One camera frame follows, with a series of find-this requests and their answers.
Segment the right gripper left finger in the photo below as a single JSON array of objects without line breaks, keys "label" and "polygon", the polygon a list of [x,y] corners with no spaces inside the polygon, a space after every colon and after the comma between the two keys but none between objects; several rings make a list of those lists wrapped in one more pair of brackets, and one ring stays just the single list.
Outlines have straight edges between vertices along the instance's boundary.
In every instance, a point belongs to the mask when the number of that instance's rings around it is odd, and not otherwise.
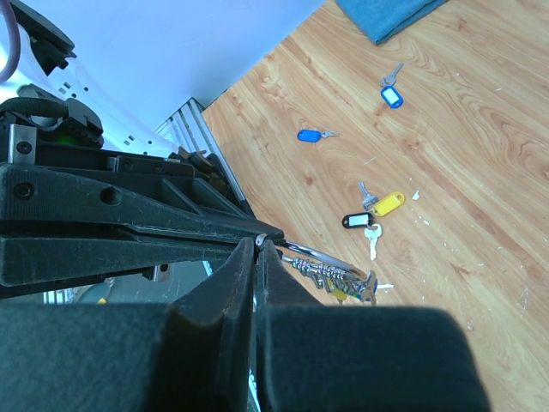
[{"label": "right gripper left finger", "polygon": [[4,411],[243,411],[255,245],[171,304],[1,307]]}]

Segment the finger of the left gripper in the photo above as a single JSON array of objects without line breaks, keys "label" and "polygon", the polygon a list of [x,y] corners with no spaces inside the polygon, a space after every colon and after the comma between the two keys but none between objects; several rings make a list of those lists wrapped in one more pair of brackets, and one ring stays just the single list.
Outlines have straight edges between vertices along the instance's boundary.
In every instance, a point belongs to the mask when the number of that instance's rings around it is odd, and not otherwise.
[{"label": "finger of the left gripper", "polygon": [[1,297],[83,286],[163,264],[225,259],[239,241],[129,235],[119,239],[3,236]]},{"label": "finger of the left gripper", "polygon": [[1,218],[113,225],[227,244],[260,234],[284,239],[282,230],[247,215],[194,177],[3,165]]}]

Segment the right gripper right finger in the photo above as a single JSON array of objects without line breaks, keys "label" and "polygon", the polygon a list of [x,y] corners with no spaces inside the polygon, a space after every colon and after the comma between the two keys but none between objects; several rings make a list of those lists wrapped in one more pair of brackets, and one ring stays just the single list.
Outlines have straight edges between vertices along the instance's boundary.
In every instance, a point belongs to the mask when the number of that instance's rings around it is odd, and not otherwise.
[{"label": "right gripper right finger", "polygon": [[460,325],[424,306],[325,306],[265,240],[256,278],[264,411],[488,411]]}]

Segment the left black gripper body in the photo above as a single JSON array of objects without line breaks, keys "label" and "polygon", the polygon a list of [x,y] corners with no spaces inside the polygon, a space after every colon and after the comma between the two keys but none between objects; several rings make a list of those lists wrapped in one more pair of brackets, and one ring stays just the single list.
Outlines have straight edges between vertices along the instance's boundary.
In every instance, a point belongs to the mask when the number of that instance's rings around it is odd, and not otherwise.
[{"label": "left black gripper body", "polygon": [[89,171],[94,173],[118,173],[123,181],[133,178],[155,179],[186,178],[200,179],[204,189],[188,189],[187,197],[207,209],[216,209],[227,213],[237,212],[240,203],[230,186],[226,175],[221,171],[218,158],[208,157],[198,152],[187,152],[180,148],[167,158],[147,154],[129,154],[103,150],[99,148],[99,139],[89,140],[83,131],[70,126],[68,129],[46,130],[35,125],[26,127],[36,134],[36,142],[27,141],[23,151],[9,141],[11,124],[1,125],[1,161],[9,155],[31,157],[31,163],[39,167],[52,167],[65,172]]}]

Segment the large metal keyring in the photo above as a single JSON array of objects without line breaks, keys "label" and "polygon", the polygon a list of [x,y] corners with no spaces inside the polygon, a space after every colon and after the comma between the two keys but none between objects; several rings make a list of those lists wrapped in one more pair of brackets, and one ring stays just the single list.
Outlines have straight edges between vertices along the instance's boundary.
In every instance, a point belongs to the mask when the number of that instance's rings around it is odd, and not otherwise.
[{"label": "large metal keyring", "polygon": [[281,247],[305,256],[289,257],[275,250],[281,262],[289,263],[301,276],[311,279],[317,289],[334,295],[340,302],[341,294],[372,306],[377,304],[378,280],[373,270],[365,273],[336,257],[289,240],[282,240]]}]

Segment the white tag key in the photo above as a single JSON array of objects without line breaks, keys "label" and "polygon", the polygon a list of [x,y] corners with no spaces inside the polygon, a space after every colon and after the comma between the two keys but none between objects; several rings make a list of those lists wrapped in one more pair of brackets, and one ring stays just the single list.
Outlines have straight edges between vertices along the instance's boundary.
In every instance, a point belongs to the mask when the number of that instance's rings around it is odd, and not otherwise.
[{"label": "white tag key", "polygon": [[379,238],[383,235],[383,227],[380,223],[375,222],[374,214],[371,212],[364,212],[358,214],[345,215],[341,224],[345,229],[358,229],[364,230],[364,236],[369,241],[370,245],[370,260],[377,259],[377,243]]}]

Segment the yellow tag key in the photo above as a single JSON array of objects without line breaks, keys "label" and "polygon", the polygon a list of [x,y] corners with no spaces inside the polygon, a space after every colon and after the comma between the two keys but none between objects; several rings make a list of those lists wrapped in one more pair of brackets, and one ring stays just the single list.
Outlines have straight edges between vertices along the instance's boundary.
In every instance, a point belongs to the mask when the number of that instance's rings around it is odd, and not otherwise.
[{"label": "yellow tag key", "polygon": [[376,217],[384,217],[406,202],[405,195],[399,191],[392,192],[386,197],[379,199],[366,189],[363,182],[359,182],[359,189],[363,197],[363,208],[366,212],[370,212]]}]

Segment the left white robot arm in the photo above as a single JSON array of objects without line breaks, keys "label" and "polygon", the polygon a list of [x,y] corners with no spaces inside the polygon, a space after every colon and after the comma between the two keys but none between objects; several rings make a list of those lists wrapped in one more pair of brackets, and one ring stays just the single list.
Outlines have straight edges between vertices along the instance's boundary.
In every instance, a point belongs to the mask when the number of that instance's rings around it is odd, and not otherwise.
[{"label": "left white robot arm", "polygon": [[283,232],[254,216],[194,100],[157,130],[122,108],[72,40],[21,1],[1,86],[1,295],[49,293],[229,256]]}]

